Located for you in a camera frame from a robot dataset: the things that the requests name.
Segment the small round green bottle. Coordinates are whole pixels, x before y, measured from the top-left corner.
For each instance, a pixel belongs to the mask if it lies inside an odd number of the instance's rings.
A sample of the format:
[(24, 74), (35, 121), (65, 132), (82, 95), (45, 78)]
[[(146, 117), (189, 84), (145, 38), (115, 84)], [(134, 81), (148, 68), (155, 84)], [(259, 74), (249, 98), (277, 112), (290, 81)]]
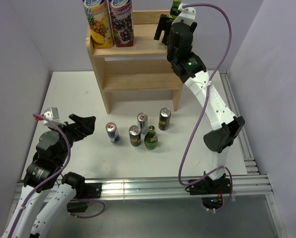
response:
[(158, 136), (153, 125), (149, 126), (148, 132), (145, 135), (145, 147), (149, 150), (153, 150), (157, 147)]

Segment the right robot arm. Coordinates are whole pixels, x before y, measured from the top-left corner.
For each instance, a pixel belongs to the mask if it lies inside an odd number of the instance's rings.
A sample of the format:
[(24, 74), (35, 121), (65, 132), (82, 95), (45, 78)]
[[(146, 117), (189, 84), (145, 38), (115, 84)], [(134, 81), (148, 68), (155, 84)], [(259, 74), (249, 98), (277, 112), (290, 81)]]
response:
[(155, 40), (162, 40), (167, 46), (167, 60), (173, 72), (194, 94), (202, 106), (202, 115), (210, 121), (212, 130), (203, 140), (211, 153), (211, 158), (203, 177), (204, 188), (215, 193), (225, 178), (227, 154), (234, 140), (245, 124), (242, 116), (237, 117), (224, 102), (209, 75), (201, 58), (192, 52), (193, 33), (197, 23), (192, 17), (179, 15), (172, 19), (161, 14), (157, 25)]

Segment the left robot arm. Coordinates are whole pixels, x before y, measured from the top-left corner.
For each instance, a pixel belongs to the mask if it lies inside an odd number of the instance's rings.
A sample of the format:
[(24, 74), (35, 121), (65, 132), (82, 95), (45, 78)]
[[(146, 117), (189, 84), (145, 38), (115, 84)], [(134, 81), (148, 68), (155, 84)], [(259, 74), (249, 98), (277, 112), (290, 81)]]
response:
[(72, 123), (58, 123), (46, 115), (34, 114), (35, 120), (47, 124), (49, 131), (43, 133), (36, 145), (32, 163), (27, 167), (21, 197), (4, 238), (27, 238), (39, 209), (50, 193), (57, 178), (68, 165), (75, 142), (92, 135), (96, 117), (79, 117), (71, 114)]

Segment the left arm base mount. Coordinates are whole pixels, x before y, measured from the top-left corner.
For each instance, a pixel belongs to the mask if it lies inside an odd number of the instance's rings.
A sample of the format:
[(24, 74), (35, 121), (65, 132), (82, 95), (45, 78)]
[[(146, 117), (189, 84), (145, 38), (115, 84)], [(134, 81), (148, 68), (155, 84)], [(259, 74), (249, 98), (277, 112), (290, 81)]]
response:
[(69, 202), (67, 204), (67, 211), (73, 214), (86, 212), (90, 205), (98, 203), (97, 200), (101, 197), (101, 192), (102, 183), (86, 183), (83, 187), (83, 191), (79, 192), (74, 197), (74, 199), (78, 201)]

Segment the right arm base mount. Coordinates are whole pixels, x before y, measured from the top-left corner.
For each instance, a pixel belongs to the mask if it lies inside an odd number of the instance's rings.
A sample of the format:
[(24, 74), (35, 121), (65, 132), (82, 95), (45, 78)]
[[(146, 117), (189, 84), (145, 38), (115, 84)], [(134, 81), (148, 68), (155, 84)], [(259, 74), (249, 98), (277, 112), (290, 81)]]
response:
[(203, 197), (202, 204), (206, 209), (217, 210), (223, 207), (223, 195), (232, 195), (232, 182), (225, 177), (225, 174), (216, 180), (206, 177), (194, 185), (187, 186), (185, 191), (190, 195), (211, 195), (211, 197)]

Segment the tall green glass bottle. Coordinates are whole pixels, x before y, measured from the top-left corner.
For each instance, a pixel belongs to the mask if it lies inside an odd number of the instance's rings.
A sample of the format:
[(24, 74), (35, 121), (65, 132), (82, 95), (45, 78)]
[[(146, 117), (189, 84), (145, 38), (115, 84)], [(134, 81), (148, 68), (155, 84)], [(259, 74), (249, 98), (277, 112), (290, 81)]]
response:
[(181, 12), (179, 10), (180, 4), (181, 4), (181, 0), (173, 0), (168, 17), (175, 19), (180, 14)]

